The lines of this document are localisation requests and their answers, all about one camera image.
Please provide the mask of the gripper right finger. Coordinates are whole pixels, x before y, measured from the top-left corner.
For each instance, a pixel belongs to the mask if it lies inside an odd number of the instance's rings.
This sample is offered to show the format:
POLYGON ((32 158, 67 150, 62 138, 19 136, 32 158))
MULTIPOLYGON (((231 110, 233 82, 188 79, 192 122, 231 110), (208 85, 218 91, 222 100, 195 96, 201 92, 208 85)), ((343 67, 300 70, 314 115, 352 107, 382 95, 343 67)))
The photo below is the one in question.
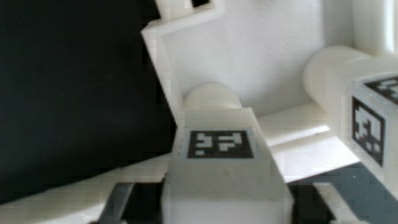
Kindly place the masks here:
POLYGON ((330 183, 291 184, 291 224, 362 224, 330 183))

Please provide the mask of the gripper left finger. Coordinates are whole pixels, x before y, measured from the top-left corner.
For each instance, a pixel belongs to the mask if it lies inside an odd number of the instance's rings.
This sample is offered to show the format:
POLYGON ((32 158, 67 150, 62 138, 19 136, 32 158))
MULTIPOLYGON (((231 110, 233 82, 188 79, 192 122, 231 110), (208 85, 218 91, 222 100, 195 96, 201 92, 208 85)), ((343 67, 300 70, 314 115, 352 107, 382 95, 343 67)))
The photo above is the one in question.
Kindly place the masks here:
POLYGON ((162 224, 163 183, 114 185, 98 219, 89 224, 162 224))

